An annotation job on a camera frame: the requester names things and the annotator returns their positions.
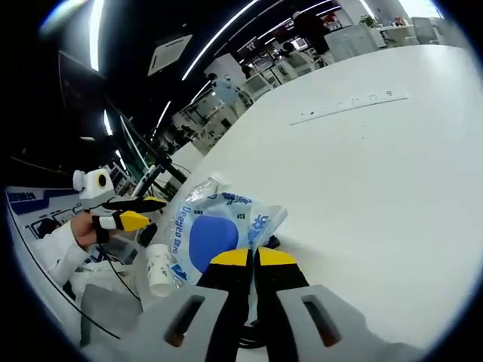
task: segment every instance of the dark jacket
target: dark jacket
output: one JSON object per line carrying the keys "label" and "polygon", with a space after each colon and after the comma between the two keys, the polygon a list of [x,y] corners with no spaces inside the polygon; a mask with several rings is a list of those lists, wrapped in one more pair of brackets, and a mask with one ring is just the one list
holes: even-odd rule
{"label": "dark jacket", "polygon": [[315,51],[323,54],[329,50],[324,36],[331,31],[324,25],[324,21],[314,14],[302,13],[294,19],[294,30],[313,46]]}

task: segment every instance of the paper cup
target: paper cup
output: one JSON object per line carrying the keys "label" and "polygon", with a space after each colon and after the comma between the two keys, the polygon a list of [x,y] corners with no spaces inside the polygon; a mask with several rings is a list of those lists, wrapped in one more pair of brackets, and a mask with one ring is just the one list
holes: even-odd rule
{"label": "paper cup", "polygon": [[164,244],[153,244],[146,248],[148,284],[157,296],[167,296],[177,289],[171,271],[171,252]]}

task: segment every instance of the window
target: window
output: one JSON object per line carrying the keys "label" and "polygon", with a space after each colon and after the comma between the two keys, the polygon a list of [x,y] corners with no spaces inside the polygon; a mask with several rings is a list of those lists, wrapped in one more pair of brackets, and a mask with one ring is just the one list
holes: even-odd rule
{"label": "window", "polygon": [[409,17],[443,18],[431,0],[399,0]]}

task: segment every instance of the white table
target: white table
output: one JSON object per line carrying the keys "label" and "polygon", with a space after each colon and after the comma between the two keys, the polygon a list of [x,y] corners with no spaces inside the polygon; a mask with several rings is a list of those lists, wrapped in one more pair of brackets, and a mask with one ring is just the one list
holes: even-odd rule
{"label": "white table", "polygon": [[380,34],[386,33],[386,36],[395,42],[395,45],[402,47],[406,45],[406,38],[415,36],[414,26],[403,25],[403,26],[384,26],[378,29]]}
{"label": "white table", "polygon": [[390,25],[390,26],[383,26],[382,28],[376,28],[376,29],[379,30],[380,32],[387,32],[394,29],[408,29],[413,27],[414,26],[412,25],[400,25],[400,26]]}
{"label": "white table", "polygon": [[[322,103],[387,89],[409,99],[289,125]],[[335,63],[258,100],[174,204],[216,171],[243,195],[285,205],[276,234],[308,282],[361,310],[384,339],[428,348],[482,267],[482,89],[466,53],[443,45]]]}

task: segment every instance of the robotic arm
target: robotic arm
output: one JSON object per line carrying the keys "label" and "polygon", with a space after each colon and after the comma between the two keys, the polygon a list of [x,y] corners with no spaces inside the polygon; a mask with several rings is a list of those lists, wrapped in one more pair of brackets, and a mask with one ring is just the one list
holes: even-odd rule
{"label": "robotic arm", "polygon": [[107,170],[100,168],[88,173],[77,170],[73,185],[86,211],[94,215],[93,224],[99,243],[109,240],[108,230],[132,232],[142,229],[151,220],[141,213],[152,212],[166,206],[166,201],[154,197],[123,198],[116,196]]}
{"label": "robotic arm", "polygon": [[260,247],[221,253],[196,286],[141,314],[121,340],[89,345],[99,361],[235,361],[254,276],[258,320],[269,360],[408,362],[420,351],[371,333],[364,315],[322,285],[309,286],[296,260]]}

